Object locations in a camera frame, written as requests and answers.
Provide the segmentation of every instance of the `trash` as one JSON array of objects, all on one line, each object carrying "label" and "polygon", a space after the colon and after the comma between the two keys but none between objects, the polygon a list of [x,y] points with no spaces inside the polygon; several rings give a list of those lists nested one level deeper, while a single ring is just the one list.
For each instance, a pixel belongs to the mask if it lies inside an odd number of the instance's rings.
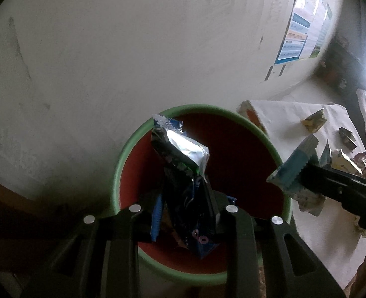
[{"label": "trash", "polygon": [[326,121],[327,119],[324,115],[324,108],[322,108],[301,122],[306,127],[308,132],[315,133],[325,124]]},{"label": "trash", "polygon": [[164,207],[164,210],[162,212],[161,230],[164,233],[172,236],[175,239],[178,247],[187,249],[187,246],[184,244],[184,242],[182,241],[182,239],[179,237],[179,235],[172,226],[172,221],[169,217],[168,208],[166,206]]},{"label": "trash", "polygon": [[357,146],[355,145],[355,137],[350,130],[345,129],[344,127],[339,128],[339,136],[343,144],[349,148],[349,150],[353,151]]},{"label": "trash", "polygon": [[[166,163],[162,196],[174,230],[169,233],[178,246],[203,258],[218,246],[213,236],[219,211],[205,176],[209,150],[183,132],[182,122],[158,114],[153,118],[151,143]],[[161,228],[168,228],[165,218],[160,220]]]},{"label": "trash", "polygon": [[182,122],[154,114],[151,144],[158,154],[176,169],[193,178],[205,176],[209,150],[182,131]]},{"label": "trash", "polygon": [[266,180],[278,186],[286,195],[297,201],[302,212],[309,212],[314,216],[319,216],[321,213],[326,197],[304,188],[299,183],[298,176],[307,163],[322,167],[331,165],[331,151],[328,142],[320,159],[315,151],[317,145],[318,139],[310,134],[299,144],[288,160]]},{"label": "trash", "polygon": [[351,161],[361,169],[362,176],[366,178],[366,152],[357,153]]},{"label": "trash", "polygon": [[362,176],[361,169],[341,149],[332,151],[332,168]]},{"label": "trash", "polygon": [[366,238],[366,230],[358,225],[358,221],[360,219],[360,216],[356,216],[354,220],[354,226],[359,231],[359,234],[361,234],[362,238]]},{"label": "trash", "polygon": [[259,121],[259,118],[253,109],[250,101],[241,102],[240,106],[237,108],[237,113],[243,116],[245,119],[248,119],[253,124],[255,124],[260,130],[262,130],[266,135],[267,131],[264,126]]}]

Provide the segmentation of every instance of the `crumpled wrapper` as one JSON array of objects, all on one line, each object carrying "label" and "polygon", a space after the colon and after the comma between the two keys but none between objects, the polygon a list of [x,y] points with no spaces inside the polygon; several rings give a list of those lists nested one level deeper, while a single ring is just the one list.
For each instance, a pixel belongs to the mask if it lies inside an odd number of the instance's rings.
[{"label": "crumpled wrapper", "polygon": [[362,176],[366,178],[366,152],[357,153],[351,159],[362,171]]},{"label": "crumpled wrapper", "polygon": [[309,115],[307,118],[302,120],[302,124],[306,127],[307,131],[310,133],[315,133],[325,124],[327,118],[324,115],[324,108],[319,111]]},{"label": "crumpled wrapper", "polygon": [[341,149],[332,151],[332,168],[362,177],[361,169]]},{"label": "crumpled wrapper", "polygon": [[329,143],[327,142],[325,145],[320,158],[317,157],[315,151],[317,145],[318,139],[313,134],[309,135],[299,144],[288,160],[266,180],[278,186],[286,195],[297,201],[302,212],[309,212],[314,216],[319,216],[321,213],[326,197],[304,188],[298,177],[307,163],[321,167],[331,165]]},{"label": "crumpled wrapper", "polygon": [[354,225],[357,228],[357,230],[359,231],[359,234],[361,234],[361,236],[363,238],[366,238],[366,230],[364,228],[362,228],[361,226],[358,225],[359,219],[360,219],[360,216],[356,216],[355,217]]},{"label": "crumpled wrapper", "polygon": [[[151,143],[166,163],[162,200],[173,231],[167,231],[165,218],[158,218],[158,223],[178,246],[203,258],[218,246],[214,235],[219,212],[214,191],[205,177],[208,147],[189,138],[182,130],[182,122],[158,114],[153,119]],[[157,216],[162,216],[162,209],[160,206]]]}]

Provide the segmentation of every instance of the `table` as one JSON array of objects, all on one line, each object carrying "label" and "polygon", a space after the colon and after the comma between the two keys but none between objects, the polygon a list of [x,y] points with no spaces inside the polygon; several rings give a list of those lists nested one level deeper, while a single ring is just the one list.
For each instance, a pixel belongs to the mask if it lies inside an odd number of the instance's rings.
[{"label": "table", "polygon": [[[300,142],[309,135],[301,120],[322,107],[327,122],[314,133],[319,140],[317,155],[321,155],[327,140],[331,150],[343,149],[350,157],[364,152],[365,147],[358,132],[346,109],[341,105],[253,100],[243,102],[239,113],[246,116],[246,110],[253,109],[282,161],[286,161]],[[339,138],[337,130],[340,127],[353,132],[357,148],[352,152]],[[366,238],[361,238],[355,228],[354,215],[341,208],[339,202],[328,198],[318,217],[301,212],[297,202],[293,201],[293,218],[300,237],[344,289],[356,274],[366,254]]]}]

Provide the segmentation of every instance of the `blue and white wrapper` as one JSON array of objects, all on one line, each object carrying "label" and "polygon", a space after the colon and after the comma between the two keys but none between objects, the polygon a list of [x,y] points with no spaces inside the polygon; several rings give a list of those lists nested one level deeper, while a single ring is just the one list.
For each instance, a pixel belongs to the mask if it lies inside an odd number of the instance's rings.
[{"label": "blue and white wrapper", "polygon": [[299,144],[287,161],[266,180],[278,186],[284,194],[296,200],[302,212],[309,212],[314,216],[319,216],[321,213],[326,197],[304,188],[299,183],[298,177],[307,163],[320,167],[331,165],[331,151],[328,141],[320,158],[317,157],[315,150],[318,143],[318,139],[310,134]]}]

